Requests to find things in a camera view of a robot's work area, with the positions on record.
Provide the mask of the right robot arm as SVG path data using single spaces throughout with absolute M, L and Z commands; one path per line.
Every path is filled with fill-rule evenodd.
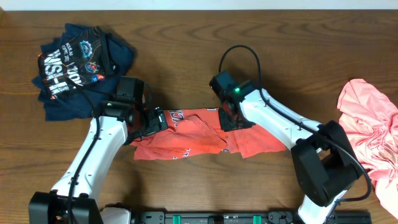
M 368 212 L 337 212 L 344 194 L 365 174 L 343 128 L 335 121 L 321 124 L 307 119 L 251 81 L 238 84 L 220 72 L 209 86 L 221 100 L 221 128 L 248 130 L 258 125 L 277 138 L 291 153 L 298 184 L 305 196 L 297 211 L 240 213 L 238 223 L 370 223 Z

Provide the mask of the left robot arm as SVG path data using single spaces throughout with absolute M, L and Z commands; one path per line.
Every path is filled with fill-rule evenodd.
M 134 140 L 167 129 L 164 112 L 144 101 L 148 84 L 121 77 L 108 101 L 93 108 L 88 134 L 63 177 L 50 192 L 29 202 L 30 223 L 137 223 L 133 210 L 120 204 L 100 210 L 97 201 L 116 153 Z

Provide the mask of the red-orange t-shirt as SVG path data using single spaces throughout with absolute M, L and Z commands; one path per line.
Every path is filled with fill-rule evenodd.
M 165 131 L 136 139 L 135 160 L 176 160 L 199 154 L 240 153 L 243 158 L 262 152 L 280 152 L 286 147 L 259 125 L 225 132 L 218 110 L 167 110 Z

